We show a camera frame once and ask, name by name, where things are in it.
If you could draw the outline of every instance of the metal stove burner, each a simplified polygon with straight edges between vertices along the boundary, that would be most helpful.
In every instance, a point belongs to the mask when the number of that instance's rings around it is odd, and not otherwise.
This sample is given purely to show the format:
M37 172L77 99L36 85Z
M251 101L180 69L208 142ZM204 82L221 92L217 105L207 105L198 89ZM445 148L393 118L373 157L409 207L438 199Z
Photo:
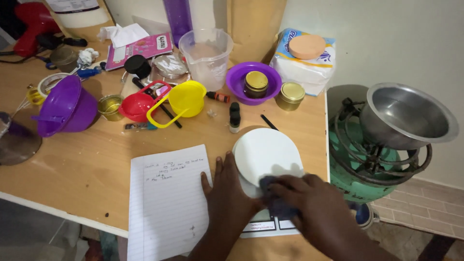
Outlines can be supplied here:
M425 157L425 161L422 165L419 165L419 149L416 150L407 150L408 158L406 160L401 161L386 161L382 159L381 153L382 150L385 148L381 146L377 146L374 144L369 143L368 141L364 140L362 144L357 143L354 141L348 131L348 122L350 121L351 117L358 117L360 115L360 109L356 108L356 105L363 105L365 102L353 102L350 98L346 98L342 101L342 107L335 115L335 117L331 120L329 125L333 125L335 128L335 134L339 140L339 143L346 149L346 151L353 157L356 161L361 163L358 169L353 169L347 162L343 159L338 157L337 151L335 150L332 142L329 140L329 152L331 156L335 159L335 161L341 165L348 173L354 175L355 177L359 178L360 180L372 183L381 186L394 186L401 183L406 182L409 180L413 175L418 174L419 172L425 170L429 165L432 159L432 146L427 144L425 147L427 149L427 156ZM344 121L344 129L346 136L350 143L362 154L367 157L367 160L362 160L357 156L350 148L350 144L345 144L343 139L340 135L340 130L338 128L339 121ZM382 164L397 166L399 169L400 166L409 165L407 168L403 170L385 170ZM382 173L389 176L395 176L400 178L394 179L378 179L374 177L374 174Z

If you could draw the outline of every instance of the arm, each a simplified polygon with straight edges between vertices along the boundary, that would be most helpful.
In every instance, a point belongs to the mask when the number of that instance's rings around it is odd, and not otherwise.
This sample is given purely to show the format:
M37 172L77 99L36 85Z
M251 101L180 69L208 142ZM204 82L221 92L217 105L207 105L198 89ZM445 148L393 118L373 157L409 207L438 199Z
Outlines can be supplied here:
M238 180L233 154L228 151L224 163L216 159L214 186L201 173L201 185L208 202L209 225L206 233L188 255L188 261L224 261L243 229L261 209L261 200L249 198Z
M298 208L293 224L333 261L400 261L362 232L340 192L318 176L281 176L268 188Z

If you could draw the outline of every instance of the metal pot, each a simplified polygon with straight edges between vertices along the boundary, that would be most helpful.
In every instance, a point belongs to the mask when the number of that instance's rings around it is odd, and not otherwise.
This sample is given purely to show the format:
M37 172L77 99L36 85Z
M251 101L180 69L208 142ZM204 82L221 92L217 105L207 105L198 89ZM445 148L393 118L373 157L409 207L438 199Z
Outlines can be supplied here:
M368 142L394 150L449 142L459 133L458 121L441 102L397 83L369 88L359 120Z
M19 164L40 148L42 138L0 111L0 165Z

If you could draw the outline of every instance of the white container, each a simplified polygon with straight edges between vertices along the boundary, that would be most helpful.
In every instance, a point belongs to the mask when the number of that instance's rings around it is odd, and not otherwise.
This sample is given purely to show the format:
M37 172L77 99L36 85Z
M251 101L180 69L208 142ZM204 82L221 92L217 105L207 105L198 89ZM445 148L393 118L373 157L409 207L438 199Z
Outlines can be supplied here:
M179 40L192 80L203 84L207 91L224 86L232 48L232 38L216 28L192 30Z

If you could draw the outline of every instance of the gold lid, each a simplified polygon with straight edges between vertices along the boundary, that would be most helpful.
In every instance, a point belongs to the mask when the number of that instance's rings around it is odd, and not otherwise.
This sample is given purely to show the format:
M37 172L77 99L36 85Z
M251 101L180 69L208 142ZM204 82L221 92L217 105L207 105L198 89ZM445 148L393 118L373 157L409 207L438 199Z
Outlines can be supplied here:
M268 84L267 77L264 75L264 73L258 71L247 73L245 80L251 88L257 90L267 87Z
M282 95L282 99L289 103L301 102L305 95L304 88L293 82L284 83L280 93Z

